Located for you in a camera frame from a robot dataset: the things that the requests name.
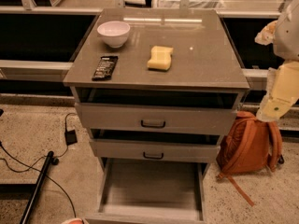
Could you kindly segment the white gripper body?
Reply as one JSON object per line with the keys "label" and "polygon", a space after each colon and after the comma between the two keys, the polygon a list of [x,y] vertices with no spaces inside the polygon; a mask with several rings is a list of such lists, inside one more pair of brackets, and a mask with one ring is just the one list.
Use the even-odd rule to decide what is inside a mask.
{"label": "white gripper body", "polygon": [[267,72],[266,95],[263,97],[256,118],[260,121],[277,121],[299,99],[299,62],[284,62],[278,69]]}

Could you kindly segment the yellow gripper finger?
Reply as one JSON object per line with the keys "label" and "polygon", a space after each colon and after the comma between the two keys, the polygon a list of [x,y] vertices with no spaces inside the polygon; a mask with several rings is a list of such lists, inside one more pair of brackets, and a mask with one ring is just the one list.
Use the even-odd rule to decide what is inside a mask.
{"label": "yellow gripper finger", "polygon": [[260,45],[267,46],[274,41],[274,33],[277,21],[271,21],[255,36],[254,41]]}

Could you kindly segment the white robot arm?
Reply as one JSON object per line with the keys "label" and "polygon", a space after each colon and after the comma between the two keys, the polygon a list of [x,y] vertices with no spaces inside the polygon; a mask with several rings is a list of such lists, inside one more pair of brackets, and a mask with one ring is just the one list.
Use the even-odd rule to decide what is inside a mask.
{"label": "white robot arm", "polygon": [[255,42],[272,44],[274,53],[284,60],[279,68],[268,69],[266,95],[256,114],[260,121],[276,121],[299,99],[299,0],[292,0],[276,21],[256,35]]}

